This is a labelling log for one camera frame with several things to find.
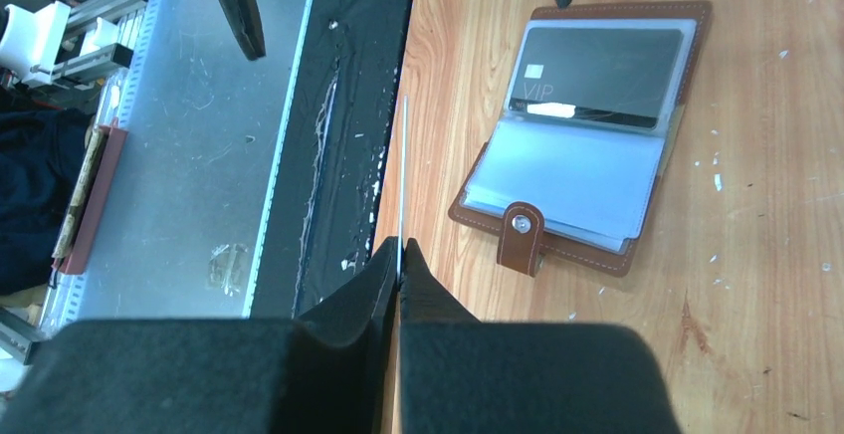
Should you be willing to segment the dark grey card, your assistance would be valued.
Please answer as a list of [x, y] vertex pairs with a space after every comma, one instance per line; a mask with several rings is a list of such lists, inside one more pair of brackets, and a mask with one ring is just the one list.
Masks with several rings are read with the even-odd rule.
[[530, 24], [506, 107], [630, 129], [662, 127], [690, 45], [691, 27], [679, 20]]

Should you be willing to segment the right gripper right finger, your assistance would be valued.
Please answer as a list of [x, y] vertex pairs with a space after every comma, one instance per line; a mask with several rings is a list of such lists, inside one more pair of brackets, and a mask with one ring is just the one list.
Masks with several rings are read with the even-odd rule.
[[496, 323], [402, 257], [399, 387], [406, 433], [677, 433], [660, 366], [633, 329]]

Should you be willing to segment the brown leather card holder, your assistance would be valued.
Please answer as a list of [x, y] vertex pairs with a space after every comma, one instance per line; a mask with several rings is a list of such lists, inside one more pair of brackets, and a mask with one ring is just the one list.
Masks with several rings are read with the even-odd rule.
[[630, 129], [513, 112], [506, 107], [507, 91], [501, 117], [452, 203], [450, 218], [496, 236], [498, 264], [526, 275], [534, 275], [546, 257], [627, 275], [673, 150], [712, 11], [705, 0], [535, 9], [526, 28], [574, 20], [690, 25], [690, 50], [673, 107], [662, 127]]

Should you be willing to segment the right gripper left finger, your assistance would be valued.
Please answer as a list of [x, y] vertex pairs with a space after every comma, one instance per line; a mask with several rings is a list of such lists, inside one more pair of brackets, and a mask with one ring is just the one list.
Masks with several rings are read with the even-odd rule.
[[90, 320], [38, 351], [5, 433], [375, 433], [400, 246], [294, 319]]

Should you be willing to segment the thin card edge-on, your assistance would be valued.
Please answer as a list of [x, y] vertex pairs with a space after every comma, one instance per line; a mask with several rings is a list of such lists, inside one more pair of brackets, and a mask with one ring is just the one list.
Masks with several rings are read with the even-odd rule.
[[402, 279], [403, 259], [405, 250], [404, 219], [405, 219], [405, 194], [406, 194], [406, 160], [407, 160], [407, 130], [409, 116], [408, 95], [402, 99], [402, 124], [400, 136], [400, 158], [399, 158], [399, 198], [398, 198], [398, 223], [397, 223], [397, 256], [396, 256], [396, 282], [400, 284]]

